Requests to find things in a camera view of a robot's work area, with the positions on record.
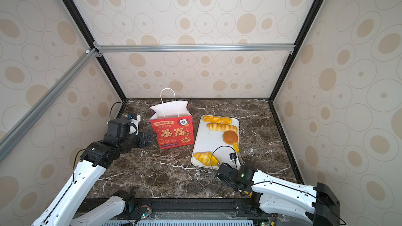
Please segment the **golden croissant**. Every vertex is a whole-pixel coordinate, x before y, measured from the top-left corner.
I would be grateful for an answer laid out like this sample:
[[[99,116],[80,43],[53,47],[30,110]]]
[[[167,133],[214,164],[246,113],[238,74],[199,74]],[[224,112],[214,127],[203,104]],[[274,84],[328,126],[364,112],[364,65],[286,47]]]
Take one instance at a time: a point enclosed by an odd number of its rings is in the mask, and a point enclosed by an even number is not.
[[[201,153],[195,153],[193,155],[193,157],[198,160],[199,162],[201,162],[203,165],[205,166],[209,166],[208,165],[208,154],[211,152],[201,152]]]

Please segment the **red paper gift bag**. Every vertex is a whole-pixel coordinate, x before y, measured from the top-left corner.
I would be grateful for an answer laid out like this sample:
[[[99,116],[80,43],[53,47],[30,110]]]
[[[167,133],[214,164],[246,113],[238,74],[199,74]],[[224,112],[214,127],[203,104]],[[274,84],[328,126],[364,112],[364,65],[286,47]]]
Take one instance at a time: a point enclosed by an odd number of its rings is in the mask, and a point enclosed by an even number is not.
[[[151,107],[153,116],[150,123],[157,134],[161,150],[195,143],[193,117],[185,100],[164,101],[163,92],[173,91],[165,88],[160,92],[161,103]]]

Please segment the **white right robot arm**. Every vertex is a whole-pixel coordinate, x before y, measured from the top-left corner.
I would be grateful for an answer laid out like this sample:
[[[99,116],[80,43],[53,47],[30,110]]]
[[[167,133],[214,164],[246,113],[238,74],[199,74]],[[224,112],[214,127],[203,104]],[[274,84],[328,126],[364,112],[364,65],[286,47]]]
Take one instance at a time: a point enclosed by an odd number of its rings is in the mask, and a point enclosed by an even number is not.
[[[217,170],[217,178],[233,190],[251,199],[251,210],[267,214],[284,214],[313,226],[344,226],[340,201],[324,183],[301,185],[271,176],[247,165],[233,168],[220,163],[213,152],[198,158],[205,166]]]

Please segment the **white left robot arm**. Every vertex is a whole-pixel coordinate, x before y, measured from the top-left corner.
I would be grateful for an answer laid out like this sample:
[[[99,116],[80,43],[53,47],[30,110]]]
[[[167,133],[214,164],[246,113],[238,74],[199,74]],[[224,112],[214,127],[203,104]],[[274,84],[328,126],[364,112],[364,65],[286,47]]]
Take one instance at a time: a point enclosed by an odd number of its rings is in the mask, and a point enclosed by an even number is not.
[[[84,150],[72,176],[33,224],[35,226],[101,226],[115,216],[134,214],[136,211],[134,196],[120,190],[90,212],[74,218],[91,188],[121,154],[133,148],[152,145],[152,131],[138,131],[140,120],[140,115],[128,115],[123,119],[109,121],[104,138],[91,143]]]

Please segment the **long striped bread roll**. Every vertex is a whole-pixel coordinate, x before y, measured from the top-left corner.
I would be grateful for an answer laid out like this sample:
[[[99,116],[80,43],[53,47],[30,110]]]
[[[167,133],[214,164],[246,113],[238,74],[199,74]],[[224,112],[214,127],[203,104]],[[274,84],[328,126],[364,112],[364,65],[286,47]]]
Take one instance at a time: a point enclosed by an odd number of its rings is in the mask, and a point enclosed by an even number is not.
[[[211,131],[220,131],[220,132],[233,131],[235,133],[238,132],[238,128],[236,126],[223,123],[208,123],[207,128]]]

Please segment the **long twisted bread top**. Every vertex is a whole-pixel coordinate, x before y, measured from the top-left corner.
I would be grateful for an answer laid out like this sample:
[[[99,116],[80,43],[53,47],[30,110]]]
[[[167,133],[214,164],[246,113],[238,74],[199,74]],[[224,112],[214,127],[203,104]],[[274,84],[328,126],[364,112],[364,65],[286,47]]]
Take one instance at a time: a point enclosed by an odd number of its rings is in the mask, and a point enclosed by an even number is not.
[[[203,116],[203,121],[210,122],[210,123],[221,123],[221,124],[226,124],[226,125],[232,124],[232,120],[228,117]]]

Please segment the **round brown bun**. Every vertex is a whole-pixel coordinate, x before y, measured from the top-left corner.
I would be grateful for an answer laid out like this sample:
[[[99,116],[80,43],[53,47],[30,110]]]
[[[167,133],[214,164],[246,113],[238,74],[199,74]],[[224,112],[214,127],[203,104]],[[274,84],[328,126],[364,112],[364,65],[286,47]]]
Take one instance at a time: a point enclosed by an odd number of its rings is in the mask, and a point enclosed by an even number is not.
[[[234,131],[225,131],[223,134],[223,141],[226,144],[233,145],[239,141],[239,137]]]

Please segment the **white rectangular tray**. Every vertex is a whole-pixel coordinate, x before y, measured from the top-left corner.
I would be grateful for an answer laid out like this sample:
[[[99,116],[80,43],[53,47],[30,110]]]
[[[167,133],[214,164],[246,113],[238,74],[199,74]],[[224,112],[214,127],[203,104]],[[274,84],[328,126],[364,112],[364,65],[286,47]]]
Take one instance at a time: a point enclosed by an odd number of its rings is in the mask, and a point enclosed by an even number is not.
[[[238,135],[239,141],[240,141],[239,120],[237,120],[235,118],[230,118],[230,119],[232,120],[231,125],[236,126],[238,128],[237,135]],[[215,156],[215,158],[219,161],[219,163],[221,163],[223,160],[230,159],[229,154],[235,153],[235,150],[233,149],[232,145],[224,143],[224,141],[223,141],[224,132],[209,130],[207,128],[208,123],[210,123],[210,122],[203,121],[203,116],[202,116],[199,127],[198,127],[196,139],[195,139],[191,163],[196,167],[217,170],[217,169],[219,169],[219,164],[217,166],[205,166],[201,162],[196,160],[193,157],[193,155],[195,153],[211,152]],[[237,153],[237,156],[238,156],[239,160],[241,161],[240,153]]]

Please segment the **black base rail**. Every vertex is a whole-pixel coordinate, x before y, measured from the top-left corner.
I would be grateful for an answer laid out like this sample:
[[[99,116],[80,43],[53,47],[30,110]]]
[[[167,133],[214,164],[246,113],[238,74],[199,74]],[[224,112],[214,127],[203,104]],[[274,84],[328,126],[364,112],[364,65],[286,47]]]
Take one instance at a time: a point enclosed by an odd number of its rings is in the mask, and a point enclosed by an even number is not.
[[[104,223],[111,218],[140,219],[147,210],[152,212],[235,212],[239,217],[248,217],[255,220],[267,218],[269,215],[286,214],[298,217],[313,226],[338,226],[336,219],[327,208],[327,205],[311,194],[299,194],[296,203],[280,199],[273,195],[252,193],[250,198],[152,198],[143,199],[134,196],[125,197],[115,193],[115,197],[122,198],[122,211],[113,213],[102,219]]]

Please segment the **horizontal aluminium rail back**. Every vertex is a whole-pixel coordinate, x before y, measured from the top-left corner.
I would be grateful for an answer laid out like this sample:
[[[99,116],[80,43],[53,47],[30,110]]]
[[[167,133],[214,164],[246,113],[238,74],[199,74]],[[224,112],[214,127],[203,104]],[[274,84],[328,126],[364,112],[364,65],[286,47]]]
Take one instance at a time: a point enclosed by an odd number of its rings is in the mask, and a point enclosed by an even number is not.
[[[210,44],[210,45],[98,45],[101,53],[113,52],[234,52],[234,51],[293,51],[294,44]]]

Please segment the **diagonal aluminium rail left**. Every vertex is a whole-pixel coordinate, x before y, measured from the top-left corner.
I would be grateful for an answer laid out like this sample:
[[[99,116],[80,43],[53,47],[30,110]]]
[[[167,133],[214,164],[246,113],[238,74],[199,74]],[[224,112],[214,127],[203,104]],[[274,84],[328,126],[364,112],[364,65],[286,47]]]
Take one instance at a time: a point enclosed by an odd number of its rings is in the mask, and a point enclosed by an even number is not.
[[[59,98],[67,89],[76,76],[95,57],[96,49],[93,48],[85,52],[69,70],[62,75],[60,80],[53,85],[50,90],[35,103],[35,105],[23,116],[19,122],[2,138],[1,141],[1,161],[3,161],[22,140],[34,124],[43,116],[48,108]]]

